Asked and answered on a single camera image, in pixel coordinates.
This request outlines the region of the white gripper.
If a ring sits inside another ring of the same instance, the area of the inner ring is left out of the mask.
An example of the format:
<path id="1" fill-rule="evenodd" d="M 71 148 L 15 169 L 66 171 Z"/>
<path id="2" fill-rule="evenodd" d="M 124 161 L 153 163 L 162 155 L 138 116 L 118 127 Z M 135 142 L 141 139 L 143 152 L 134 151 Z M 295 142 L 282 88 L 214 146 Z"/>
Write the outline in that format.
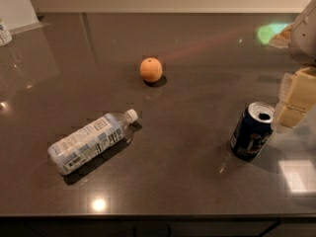
<path id="1" fill-rule="evenodd" d="M 272 121 L 277 133 L 295 128 L 316 104 L 316 0 L 311 0 L 293 22 L 288 47 L 290 57 L 301 67 L 294 74 L 285 73 Z"/>

